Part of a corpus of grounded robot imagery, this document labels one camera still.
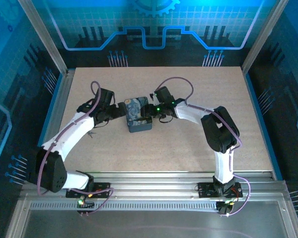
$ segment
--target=gear logo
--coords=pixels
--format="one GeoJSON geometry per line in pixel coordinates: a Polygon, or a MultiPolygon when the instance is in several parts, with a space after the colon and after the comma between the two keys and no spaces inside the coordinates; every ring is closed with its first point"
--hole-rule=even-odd
{"type": "Polygon", "coordinates": [[[7,23],[13,23],[19,17],[17,0],[0,0],[0,15],[7,23]]]}
{"type": "Polygon", "coordinates": [[[144,13],[152,17],[162,16],[163,13],[169,14],[169,11],[174,10],[175,5],[179,3],[179,0],[131,0],[131,4],[139,14],[144,13]]]}

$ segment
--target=wooden board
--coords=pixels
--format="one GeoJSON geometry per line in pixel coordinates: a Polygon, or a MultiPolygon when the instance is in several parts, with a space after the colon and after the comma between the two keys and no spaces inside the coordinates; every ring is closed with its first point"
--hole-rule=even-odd
{"type": "MultiPolygon", "coordinates": [[[[224,106],[235,121],[243,147],[234,153],[235,171],[271,171],[256,115],[239,67],[117,67],[77,68],[62,126],[74,116],[79,105],[93,98],[90,83],[115,92],[116,102],[147,96],[164,79],[181,76],[194,85],[189,102],[209,108],[224,106]]],[[[180,79],[165,84],[175,98],[185,98],[190,85],[180,79]]],[[[85,135],[69,153],[68,170],[97,171],[190,171],[212,172],[215,156],[202,127],[174,119],[162,124],[157,119],[152,130],[129,133],[126,118],[110,121],[85,135]]]]}

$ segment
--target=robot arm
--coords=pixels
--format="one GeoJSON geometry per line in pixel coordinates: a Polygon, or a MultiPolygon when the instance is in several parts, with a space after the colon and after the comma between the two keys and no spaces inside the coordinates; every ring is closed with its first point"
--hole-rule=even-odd
{"type": "Polygon", "coordinates": [[[208,145],[215,153],[214,188],[220,196],[224,196],[235,184],[232,149],[236,146],[237,140],[214,114],[219,115],[239,136],[239,131],[227,110],[224,107],[209,109],[187,105],[184,99],[175,100],[165,86],[156,90],[150,97],[153,104],[142,108],[143,117],[165,118],[166,116],[172,116],[173,118],[192,121],[203,127],[208,145]]]}
{"type": "Polygon", "coordinates": [[[101,88],[100,95],[99,103],[88,116],[77,121],[77,119],[90,111],[96,102],[98,94],[95,95],[94,99],[90,99],[79,106],[77,113],[65,128],[74,123],[73,126],[67,130],[62,129],[52,139],[42,145],[36,156],[36,165],[29,173],[29,182],[37,184],[39,169],[43,158],[51,145],[54,144],[44,165],[41,187],[52,192],[58,192],[61,189],[67,188],[76,188],[86,192],[93,190],[93,177],[79,171],[66,171],[64,161],[81,138],[98,124],[126,115],[124,103],[118,103],[118,107],[115,104],[110,104],[112,98],[114,98],[114,92],[101,88]]]}

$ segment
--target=wooden tabletop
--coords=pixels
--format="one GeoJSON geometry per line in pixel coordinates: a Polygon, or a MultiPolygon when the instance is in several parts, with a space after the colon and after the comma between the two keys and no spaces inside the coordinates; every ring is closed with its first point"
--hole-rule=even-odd
{"type": "MultiPolygon", "coordinates": [[[[235,171],[271,171],[256,115],[240,67],[115,67],[77,68],[61,128],[82,103],[93,98],[90,83],[114,91],[116,102],[147,96],[166,78],[181,76],[194,85],[189,102],[208,108],[224,106],[240,131],[243,147],[234,153],[235,171]]],[[[180,79],[165,83],[177,98],[189,95],[190,85],[180,79]]],[[[162,124],[154,119],[151,130],[129,133],[126,118],[109,122],[85,135],[67,156],[67,170],[98,171],[190,171],[213,172],[215,155],[203,128],[174,119],[162,124]]]]}

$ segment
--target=blue patterned box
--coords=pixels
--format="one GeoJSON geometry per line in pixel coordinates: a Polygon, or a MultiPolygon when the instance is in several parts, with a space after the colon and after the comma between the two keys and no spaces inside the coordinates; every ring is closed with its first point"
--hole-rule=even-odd
{"type": "Polygon", "coordinates": [[[143,118],[140,115],[142,106],[148,104],[147,97],[126,99],[125,105],[127,108],[127,126],[130,133],[152,129],[152,118],[143,118]]]}

